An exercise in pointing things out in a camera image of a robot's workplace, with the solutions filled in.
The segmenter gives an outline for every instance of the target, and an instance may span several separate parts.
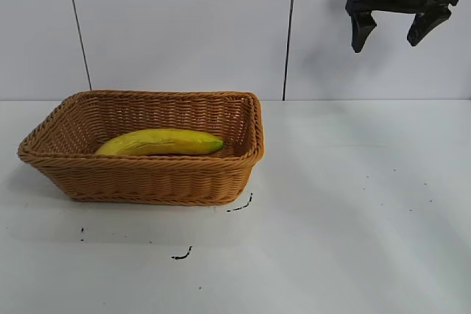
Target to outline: black mark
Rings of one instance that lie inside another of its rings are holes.
[[[171,257],[173,260],[182,260],[182,259],[186,259],[188,257],[188,255],[191,253],[191,250],[192,250],[193,246],[190,246],[190,248],[188,248],[188,251],[185,255],[183,255],[182,257]]]
[[[245,209],[252,202],[252,196],[253,196],[253,193],[250,193],[250,198],[247,204],[245,204],[244,206],[237,207],[236,209],[228,210],[228,212],[230,213],[231,211],[239,211],[239,210]]]

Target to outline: table surface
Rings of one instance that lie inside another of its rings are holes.
[[[264,102],[222,207],[70,201],[15,155],[56,105],[0,102],[2,314],[471,313],[471,102]]]

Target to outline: woven basket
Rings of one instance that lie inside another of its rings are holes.
[[[104,142],[139,129],[210,132],[208,156],[97,156]],[[66,99],[18,149],[76,201],[220,205],[242,192],[263,155],[261,107],[251,93],[95,90]]]

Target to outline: yellow banana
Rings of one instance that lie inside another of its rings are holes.
[[[151,154],[210,154],[224,141],[207,132],[183,129],[145,129],[128,132],[103,144],[95,154],[148,156]]]

